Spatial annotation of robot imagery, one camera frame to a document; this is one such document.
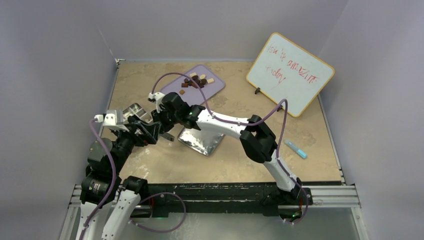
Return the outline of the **pink divided chocolate tin box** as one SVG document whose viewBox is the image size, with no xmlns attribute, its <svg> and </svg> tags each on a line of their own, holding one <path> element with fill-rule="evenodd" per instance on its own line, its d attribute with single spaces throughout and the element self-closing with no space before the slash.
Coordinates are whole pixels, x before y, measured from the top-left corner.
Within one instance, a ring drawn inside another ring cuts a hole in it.
<svg viewBox="0 0 424 240">
<path fill-rule="evenodd" d="M 124 123 L 128 123 L 130 116 L 137 116 L 140 120 L 151 123 L 153 121 L 152 116 L 138 103 L 133 103 L 122 111 Z"/>
</svg>

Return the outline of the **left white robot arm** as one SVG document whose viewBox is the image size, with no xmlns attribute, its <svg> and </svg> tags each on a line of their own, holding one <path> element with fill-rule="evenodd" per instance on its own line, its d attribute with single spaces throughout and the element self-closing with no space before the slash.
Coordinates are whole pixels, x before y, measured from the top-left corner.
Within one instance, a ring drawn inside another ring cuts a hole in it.
<svg viewBox="0 0 424 240">
<path fill-rule="evenodd" d="M 135 206 L 148 201 L 147 180 L 134 176 L 122 180 L 119 173 L 134 147 L 157 143 L 161 126 L 131 117 L 125 130 L 111 131 L 115 140 L 96 136 L 81 183 L 78 240 L 119 239 Z"/>
</svg>

